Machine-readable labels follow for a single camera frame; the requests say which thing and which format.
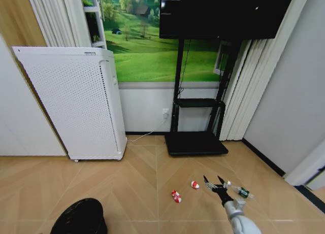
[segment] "wall outlet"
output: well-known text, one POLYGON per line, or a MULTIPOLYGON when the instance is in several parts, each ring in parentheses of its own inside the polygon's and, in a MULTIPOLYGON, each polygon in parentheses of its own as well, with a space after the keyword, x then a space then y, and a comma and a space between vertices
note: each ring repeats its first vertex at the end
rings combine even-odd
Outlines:
POLYGON ((165 120, 166 120, 167 117, 168 117, 168 113, 169 113, 169 109, 163 109, 163 110, 162 110, 162 114, 163 114, 165 120))

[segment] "black metal stand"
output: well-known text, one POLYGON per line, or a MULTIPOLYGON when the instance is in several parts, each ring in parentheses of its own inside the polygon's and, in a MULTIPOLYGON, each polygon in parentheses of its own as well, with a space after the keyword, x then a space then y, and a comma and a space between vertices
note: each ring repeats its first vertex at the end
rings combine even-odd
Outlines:
POLYGON ((219 141, 221 126, 224 117, 225 104, 221 100, 224 89, 229 82, 231 71, 233 70, 239 48, 240 41, 234 41, 230 52, 225 71, 219 84, 216 99, 212 98, 178 98, 179 83, 182 69, 182 58, 184 50, 184 39, 178 41, 178 54, 175 75, 175 88, 172 110, 172 122, 170 133, 165 135, 168 152, 171 155, 218 155, 226 154, 228 150, 219 141), (200 108, 211 107, 211 116, 207 131, 178 132, 179 108, 200 108), (217 111, 220 108, 219 121, 217 123, 216 135, 213 134, 213 124, 217 111))

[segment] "green grass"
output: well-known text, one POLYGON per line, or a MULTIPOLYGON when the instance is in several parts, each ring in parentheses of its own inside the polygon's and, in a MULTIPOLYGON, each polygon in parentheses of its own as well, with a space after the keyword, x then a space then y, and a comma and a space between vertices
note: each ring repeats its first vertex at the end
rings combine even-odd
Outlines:
MULTIPOLYGON (((159 39, 158 21, 149 23, 146 17, 118 10, 116 21, 106 20, 104 30, 107 48, 114 52, 120 82, 174 81, 178 41, 159 39), (148 25, 145 38, 141 37, 141 21, 147 21, 148 25), (130 28, 128 41, 125 40, 125 26, 130 28), (112 34, 114 28, 119 28, 123 34, 112 34)), ((188 41, 184 45, 183 64, 187 45, 188 41)), ((216 55, 216 44, 192 40, 184 81, 218 81, 219 76, 213 73, 216 55)))

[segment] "red object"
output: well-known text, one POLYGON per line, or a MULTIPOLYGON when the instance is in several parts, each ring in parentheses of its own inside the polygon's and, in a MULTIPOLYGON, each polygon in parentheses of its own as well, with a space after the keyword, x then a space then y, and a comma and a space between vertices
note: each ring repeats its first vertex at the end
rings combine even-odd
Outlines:
POLYGON ((177 203, 182 202, 181 195, 177 191, 173 190, 172 191, 172 196, 173 196, 175 202, 177 202, 177 203))
POLYGON ((196 181, 192 181, 191 182, 191 187, 194 188, 194 189, 198 189, 199 188, 199 185, 196 181))

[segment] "white air purifier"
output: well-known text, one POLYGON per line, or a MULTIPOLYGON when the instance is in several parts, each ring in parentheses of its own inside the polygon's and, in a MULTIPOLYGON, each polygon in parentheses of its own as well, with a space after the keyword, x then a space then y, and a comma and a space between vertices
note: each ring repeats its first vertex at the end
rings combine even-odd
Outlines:
POLYGON ((13 50, 70 159, 122 159, 126 137, 113 52, 65 47, 13 50))

